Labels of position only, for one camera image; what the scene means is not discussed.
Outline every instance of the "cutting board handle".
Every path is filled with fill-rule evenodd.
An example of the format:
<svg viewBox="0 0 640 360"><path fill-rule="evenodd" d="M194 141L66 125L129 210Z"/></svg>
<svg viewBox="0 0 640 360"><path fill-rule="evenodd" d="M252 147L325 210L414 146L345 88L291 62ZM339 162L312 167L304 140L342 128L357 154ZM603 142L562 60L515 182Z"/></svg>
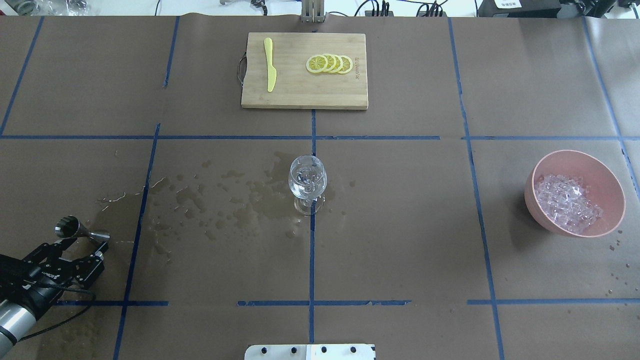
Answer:
<svg viewBox="0 0 640 360"><path fill-rule="evenodd" d="M238 71L237 71L237 76L238 76L238 80L240 80L240 86L244 86L244 77L246 75L246 51L244 52L244 55L242 55L242 58L240 58L240 62L238 63Z"/></svg>

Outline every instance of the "ice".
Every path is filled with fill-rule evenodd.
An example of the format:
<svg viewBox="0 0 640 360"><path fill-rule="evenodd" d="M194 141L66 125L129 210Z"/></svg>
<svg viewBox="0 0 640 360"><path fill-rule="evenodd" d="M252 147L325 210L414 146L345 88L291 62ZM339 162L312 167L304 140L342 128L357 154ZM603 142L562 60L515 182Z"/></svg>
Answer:
<svg viewBox="0 0 640 360"><path fill-rule="evenodd" d="M535 184L536 198L542 210L563 229L582 234L604 211L588 198L589 187L581 177L545 175Z"/></svg>

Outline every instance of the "wine glass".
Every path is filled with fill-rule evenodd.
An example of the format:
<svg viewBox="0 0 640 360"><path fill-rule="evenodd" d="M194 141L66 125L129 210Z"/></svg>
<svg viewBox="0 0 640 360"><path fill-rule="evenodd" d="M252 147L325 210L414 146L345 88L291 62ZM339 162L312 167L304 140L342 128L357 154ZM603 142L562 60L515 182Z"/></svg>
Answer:
<svg viewBox="0 0 640 360"><path fill-rule="evenodd" d="M298 156L289 170L289 188L296 196L294 206L304 215L318 212L324 204L326 170L322 161L313 155Z"/></svg>

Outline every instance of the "knife handle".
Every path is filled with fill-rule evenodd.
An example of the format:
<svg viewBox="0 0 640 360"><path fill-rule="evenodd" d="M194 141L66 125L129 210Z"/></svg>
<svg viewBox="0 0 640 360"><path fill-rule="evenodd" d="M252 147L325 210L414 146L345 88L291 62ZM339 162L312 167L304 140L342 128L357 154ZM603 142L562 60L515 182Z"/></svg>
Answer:
<svg viewBox="0 0 640 360"><path fill-rule="evenodd" d="M267 66L273 66L273 41L271 38L264 39L264 52L267 54Z"/></svg>

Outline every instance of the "glass base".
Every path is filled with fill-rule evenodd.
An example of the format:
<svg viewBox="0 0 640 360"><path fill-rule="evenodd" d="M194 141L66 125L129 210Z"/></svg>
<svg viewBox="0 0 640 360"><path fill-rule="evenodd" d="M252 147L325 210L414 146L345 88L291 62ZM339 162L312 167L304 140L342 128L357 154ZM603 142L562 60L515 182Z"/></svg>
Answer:
<svg viewBox="0 0 640 360"><path fill-rule="evenodd" d="M303 200L296 198L293 200L293 205L300 213L304 215L313 215L317 213L324 205L324 195L320 195L313 200Z"/></svg>

